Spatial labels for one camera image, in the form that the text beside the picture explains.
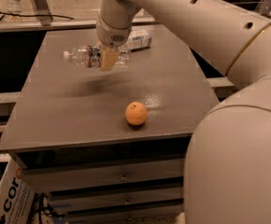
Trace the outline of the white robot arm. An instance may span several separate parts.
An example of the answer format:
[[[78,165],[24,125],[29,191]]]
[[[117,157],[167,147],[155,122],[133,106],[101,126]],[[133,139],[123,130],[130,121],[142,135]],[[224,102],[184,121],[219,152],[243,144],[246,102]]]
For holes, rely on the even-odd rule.
[[[186,152],[186,224],[271,224],[271,20],[223,0],[103,0],[102,44],[124,44],[141,8],[221,73]]]

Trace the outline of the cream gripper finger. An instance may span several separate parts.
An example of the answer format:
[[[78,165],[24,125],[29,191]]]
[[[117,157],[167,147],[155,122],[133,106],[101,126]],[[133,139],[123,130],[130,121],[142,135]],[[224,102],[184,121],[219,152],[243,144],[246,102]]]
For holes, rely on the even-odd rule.
[[[102,47],[101,70],[110,71],[119,59],[120,52],[116,47]]]

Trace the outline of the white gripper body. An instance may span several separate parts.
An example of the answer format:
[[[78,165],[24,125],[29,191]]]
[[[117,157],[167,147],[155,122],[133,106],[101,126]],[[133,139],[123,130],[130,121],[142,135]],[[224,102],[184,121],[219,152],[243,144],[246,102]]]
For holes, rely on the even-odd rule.
[[[132,31],[132,26],[126,28],[114,28],[98,17],[96,23],[97,38],[106,47],[119,47],[124,45]]]

